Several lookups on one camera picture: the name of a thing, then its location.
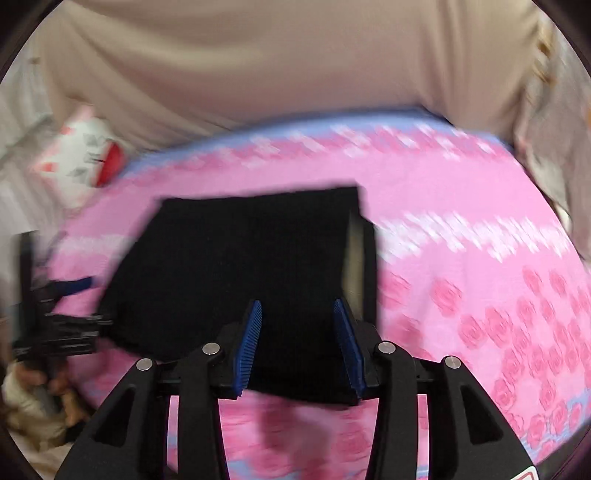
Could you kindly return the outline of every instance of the bed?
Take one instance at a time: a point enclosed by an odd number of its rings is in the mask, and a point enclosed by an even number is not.
[[[507,130],[496,133],[507,138]],[[159,146],[170,141],[152,138]],[[570,439],[578,442],[589,417],[591,294],[578,254],[510,148],[424,112],[284,120],[144,154],[65,225],[51,272],[58,278],[98,274],[107,281],[160,196],[235,196],[347,182],[365,189],[365,213],[379,230],[382,333],[423,358],[439,360],[454,350],[535,462]],[[417,186],[429,195],[417,196]],[[507,198],[510,187],[514,193]],[[475,202],[484,191],[488,195]],[[481,271],[496,271],[504,282],[482,279]],[[72,297],[61,311],[88,313],[99,294],[95,289]],[[443,337],[450,343],[438,344]],[[71,367],[81,391],[98,405],[134,361],[105,345]],[[424,422],[423,400],[420,411]],[[174,415],[173,404],[173,467]],[[363,478],[374,415],[372,404],[332,411],[248,393],[222,405],[232,478]],[[253,417],[259,418],[255,426],[246,420]],[[317,420],[322,427],[312,432]],[[302,447],[310,433],[330,449]],[[426,435],[422,427],[419,478],[427,475]]]

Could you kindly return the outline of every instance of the beige fabric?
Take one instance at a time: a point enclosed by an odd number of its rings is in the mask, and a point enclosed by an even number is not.
[[[56,477],[57,471],[60,469],[66,455],[70,452],[70,448],[72,448],[71,443],[66,443],[39,452],[26,437],[16,432],[10,432],[10,435],[27,461],[43,480],[53,480]]]
[[[591,261],[591,78],[550,19],[541,30],[515,132],[517,158],[569,214],[573,244]]]
[[[58,121],[84,100],[137,147],[401,105],[509,138],[537,24],[530,0],[65,0],[37,43]]]
[[[66,411],[49,417],[41,401],[24,390],[14,375],[14,364],[2,383],[2,398],[8,407],[7,425],[22,433],[37,450],[47,450],[64,444]]]

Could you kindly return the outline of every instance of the black towel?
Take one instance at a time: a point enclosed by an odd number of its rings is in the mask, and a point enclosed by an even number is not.
[[[359,213],[355,187],[164,200],[98,312],[116,316],[117,343],[170,361],[214,341],[258,299],[263,327],[249,388],[354,403],[332,323],[350,222],[362,225],[363,317],[375,323],[374,229]]]

